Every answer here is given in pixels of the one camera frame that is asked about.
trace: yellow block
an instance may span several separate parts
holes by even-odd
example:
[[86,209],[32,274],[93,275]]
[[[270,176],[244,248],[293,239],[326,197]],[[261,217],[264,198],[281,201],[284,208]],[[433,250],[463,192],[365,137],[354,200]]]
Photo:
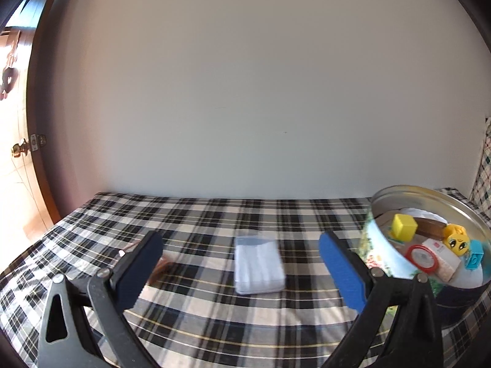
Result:
[[392,221],[392,234],[397,240],[409,242],[416,233],[418,225],[408,214],[395,214]]

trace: toy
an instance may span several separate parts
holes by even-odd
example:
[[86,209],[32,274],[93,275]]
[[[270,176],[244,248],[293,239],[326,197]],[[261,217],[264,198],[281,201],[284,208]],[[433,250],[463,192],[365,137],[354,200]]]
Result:
[[395,214],[392,221],[391,235],[399,241],[409,242],[416,233],[418,225],[408,214]]
[[423,242],[423,246],[430,249],[438,260],[438,268],[435,270],[435,274],[443,282],[450,281],[461,260],[440,241],[426,240]]
[[478,240],[472,240],[469,245],[464,261],[467,270],[475,270],[481,264],[483,259],[484,250],[483,245]]
[[431,274],[438,268],[435,253],[423,245],[412,245],[404,257],[427,274]]
[[443,235],[445,235],[443,243],[457,256],[462,256],[469,249],[470,239],[464,227],[449,224],[443,229]]
[[418,229],[416,230],[418,235],[438,241],[445,239],[443,229],[447,226],[446,223],[421,217],[414,217],[414,221],[418,225]]

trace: white plastic package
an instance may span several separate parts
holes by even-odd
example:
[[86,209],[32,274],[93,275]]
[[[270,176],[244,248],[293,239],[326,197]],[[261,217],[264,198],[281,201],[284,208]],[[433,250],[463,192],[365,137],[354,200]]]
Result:
[[285,288],[285,271],[275,239],[261,235],[235,238],[234,283],[241,295]]

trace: checkered fabric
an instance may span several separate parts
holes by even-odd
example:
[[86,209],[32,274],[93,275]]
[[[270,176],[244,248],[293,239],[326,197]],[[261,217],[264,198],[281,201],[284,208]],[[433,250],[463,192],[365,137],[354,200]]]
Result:
[[[466,202],[454,189],[446,193]],[[174,264],[145,286],[130,326],[165,367],[318,367],[348,331],[347,308],[318,253],[319,235],[334,230],[350,248],[359,242],[368,199],[175,199],[101,193],[55,225],[0,275],[0,327],[29,366],[50,279],[93,275],[114,265],[117,252],[149,230],[164,233]],[[234,236],[241,230],[278,239],[285,272],[282,292],[240,296],[234,291]],[[468,346],[489,310],[489,290],[444,334],[445,364]],[[117,363],[90,309],[104,356]],[[380,353],[386,321],[364,366]]]
[[470,200],[491,217],[491,117],[487,117],[481,163]]

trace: white wall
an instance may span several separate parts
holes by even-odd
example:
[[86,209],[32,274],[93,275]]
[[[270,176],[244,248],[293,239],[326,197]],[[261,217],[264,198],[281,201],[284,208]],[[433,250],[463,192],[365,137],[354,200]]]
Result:
[[457,0],[56,0],[50,23],[62,211],[100,190],[470,191],[491,55]]

